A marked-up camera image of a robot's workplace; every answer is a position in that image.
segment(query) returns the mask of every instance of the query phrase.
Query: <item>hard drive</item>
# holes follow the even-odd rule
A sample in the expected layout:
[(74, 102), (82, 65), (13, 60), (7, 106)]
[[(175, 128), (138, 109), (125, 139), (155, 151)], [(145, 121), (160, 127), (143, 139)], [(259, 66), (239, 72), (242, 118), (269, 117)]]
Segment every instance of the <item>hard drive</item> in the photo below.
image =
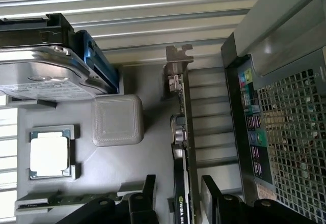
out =
[(119, 92), (114, 67), (87, 31), (62, 14), (0, 21), (0, 91), (22, 99), (67, 101)]

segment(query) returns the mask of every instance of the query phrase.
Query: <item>mesh grille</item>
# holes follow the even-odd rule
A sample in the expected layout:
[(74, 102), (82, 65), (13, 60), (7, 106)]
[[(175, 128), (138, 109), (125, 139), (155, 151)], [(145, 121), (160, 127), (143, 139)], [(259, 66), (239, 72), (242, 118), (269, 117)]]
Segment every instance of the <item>mesh grille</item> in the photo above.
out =
[(259, 90), (278, 201), (326, 223), (326, 102), (313, 70)]

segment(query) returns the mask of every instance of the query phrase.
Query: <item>white louvered wall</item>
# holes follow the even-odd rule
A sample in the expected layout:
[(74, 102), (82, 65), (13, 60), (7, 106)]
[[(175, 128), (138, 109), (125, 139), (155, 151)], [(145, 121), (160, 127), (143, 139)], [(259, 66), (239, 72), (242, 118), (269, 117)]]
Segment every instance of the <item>white louvered wall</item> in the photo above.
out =
[[(0, 0), (0, 18), (63, 13), (76, 31), (88, 30), (117, 65), (164, 63), (165, 46), (191, 43), (194, 50), (188, 54), (195, 61), (188, 67), (199, 177), (212, 175), (220, 189), (240, 194), (220, 48), (256, 1)], [(0, 151), (5, 146), (0, 142)]]

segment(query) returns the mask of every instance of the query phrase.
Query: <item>screw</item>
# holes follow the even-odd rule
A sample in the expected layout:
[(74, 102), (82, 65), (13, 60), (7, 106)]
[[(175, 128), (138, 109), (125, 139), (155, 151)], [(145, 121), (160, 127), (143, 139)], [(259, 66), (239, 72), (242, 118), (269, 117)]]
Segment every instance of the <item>screw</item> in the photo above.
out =
[(64, 49), (62, 47), (55, 46), (56, 52), (64, 52)]
[(263, 200), (263, 201), (261, 202), (261, 204), (262, 204), (263, 206), (266, 206), (266, 207), (270, 207), (270, 206), (271, 206), (271, 203), (270, 203), (269, 201), (267, 201), (267, 200)]
[(99, 204), (100, 205), (107, 205), (108, 204), (108, 201), (101, 201)]
[(225, 195), (224, 196), (224, 199), (226, 199), (226, 200), (233, 200), (233, 197), (231, 196), (231, 195)]

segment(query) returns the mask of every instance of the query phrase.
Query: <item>blue drive bracket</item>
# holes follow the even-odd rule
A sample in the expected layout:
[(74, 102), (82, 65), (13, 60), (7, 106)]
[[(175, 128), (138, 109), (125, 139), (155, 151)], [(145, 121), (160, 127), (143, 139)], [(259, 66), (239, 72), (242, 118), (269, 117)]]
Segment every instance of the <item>blue drive bracket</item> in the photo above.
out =
[(104, 56), (101, 49), (97, 46), (91, 35), (81, 30), (84, 40), (84, 62), (95, 71), (113, 90), (119, 93), (119, 75), (117, 70), (111, 65)]

